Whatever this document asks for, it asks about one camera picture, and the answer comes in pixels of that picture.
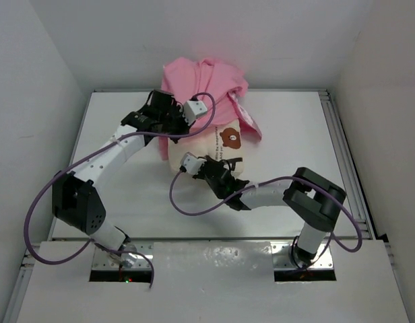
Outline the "cream pillow with bear print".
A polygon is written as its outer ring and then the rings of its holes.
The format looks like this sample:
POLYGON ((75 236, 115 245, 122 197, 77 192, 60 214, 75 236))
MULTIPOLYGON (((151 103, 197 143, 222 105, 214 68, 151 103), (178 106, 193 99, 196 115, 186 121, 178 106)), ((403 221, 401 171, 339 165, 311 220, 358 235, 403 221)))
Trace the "cream pillow with bear print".
POLYGON ((178 143, 168 140, 168 162, 172 173, 177 173, 180 162, 186 153, 196 157, 209 156, 220 161, 229 161, 234 176, 244 171, 244 152, 241 129, 238 120, 228 124, 214 126, 196 136, 180 139, 178 143))

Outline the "pink pillowcase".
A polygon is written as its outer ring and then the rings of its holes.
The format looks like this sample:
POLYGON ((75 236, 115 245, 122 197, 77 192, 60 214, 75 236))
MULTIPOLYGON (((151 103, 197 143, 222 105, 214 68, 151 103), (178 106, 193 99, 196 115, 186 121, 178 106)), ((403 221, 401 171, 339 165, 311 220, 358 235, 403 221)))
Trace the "pink pillowcase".
MULTIPOLYGON (((197 120, 191 128, 192 131, 201 129, 209 118, 213 118, 213 121, 208 128, 238 120, 241 135, 243 131, 247 131, 260 140, 262 132, 257 123, 238 102, 247 93, 248 86, 243 71, 218 59, 192 61, 180 57, 163 66, 161 89, 174 94, 178 102, 185 103, 195 94, 205 92, 205 96, 198 98, 208 109, 212 109, 212 104, 216 105, 215 113, 208 112, 197 120)), ((167 161, 168 140, 159 139, 160 155, 167 161)))

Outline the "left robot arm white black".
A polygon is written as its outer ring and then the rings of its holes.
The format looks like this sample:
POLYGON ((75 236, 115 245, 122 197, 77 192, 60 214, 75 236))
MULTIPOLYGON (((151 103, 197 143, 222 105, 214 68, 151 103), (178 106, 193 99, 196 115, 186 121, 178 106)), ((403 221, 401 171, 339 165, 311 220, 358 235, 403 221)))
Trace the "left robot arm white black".
POLYGON ((189 124, 174 96, 153 90, 146 103, 130 112, 100 153, 67 171, 53 184, 53 215, 109 250, 121 250, 127 235, 106 219, 100 192, 106 182, 156 133, 186 135, 189 124))

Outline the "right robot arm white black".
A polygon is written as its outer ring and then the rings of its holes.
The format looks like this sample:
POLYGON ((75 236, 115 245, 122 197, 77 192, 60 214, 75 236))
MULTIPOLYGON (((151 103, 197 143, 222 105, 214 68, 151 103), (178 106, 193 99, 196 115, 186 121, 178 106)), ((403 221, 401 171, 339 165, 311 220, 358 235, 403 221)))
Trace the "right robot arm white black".
POLYGON ((205 160, 194 179, 205 181, 218 199, 235 211, 260 207, 290 207, 304 225, 290 251, 295 266, 310 266, 324 237, 336 226, 340 206, 346 199, 343 188, 300 167, 293 179, 253 184, 235 178, 225 161, 205 160))

